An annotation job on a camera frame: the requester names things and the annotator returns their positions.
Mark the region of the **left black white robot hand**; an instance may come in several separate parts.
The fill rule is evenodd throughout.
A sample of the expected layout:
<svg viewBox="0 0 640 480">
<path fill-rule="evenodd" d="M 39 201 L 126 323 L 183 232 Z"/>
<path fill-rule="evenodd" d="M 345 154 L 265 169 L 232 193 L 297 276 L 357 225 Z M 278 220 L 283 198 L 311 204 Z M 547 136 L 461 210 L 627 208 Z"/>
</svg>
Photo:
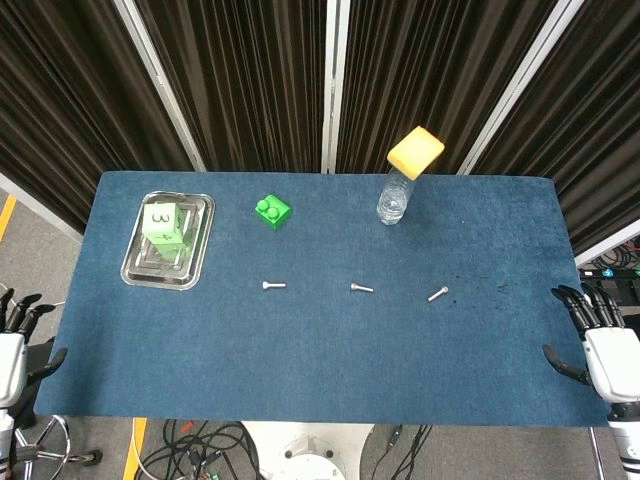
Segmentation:
<svg viewBox="0 0 640 480">
<path fill-rule="evenodd" d="M 25 388 L 53 375 L 63 364 L 67 348 L 58 350 L 53 359 L 35 370 L 27 370 L 28 346 L 40 318 L 56 309 L 55 304 L 37 304 L 40 293 L 19 301 L 15 290 L 1 285 L 1 410 L 8 411 L 19 400 Z"/>
</svg>

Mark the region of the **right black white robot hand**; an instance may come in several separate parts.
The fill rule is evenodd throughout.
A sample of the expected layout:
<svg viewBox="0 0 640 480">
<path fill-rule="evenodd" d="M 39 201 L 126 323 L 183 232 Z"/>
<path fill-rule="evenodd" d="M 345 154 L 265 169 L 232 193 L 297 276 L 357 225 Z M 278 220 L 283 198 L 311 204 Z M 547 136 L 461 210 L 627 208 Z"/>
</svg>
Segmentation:
<svg viewBox="0 0 640 480">
<path fill-rule="evenodd" d="M 566 308 L 582 344 L 586 367 L 573 367 L 549 345 L 542 347 L 559 374 L 594 388 L 608 404 L 639 400 L 639 338 L 626 326 L 615 299 L 586 283 L 577 290 L 567 285 L 551 289 Z"/>
</svg>

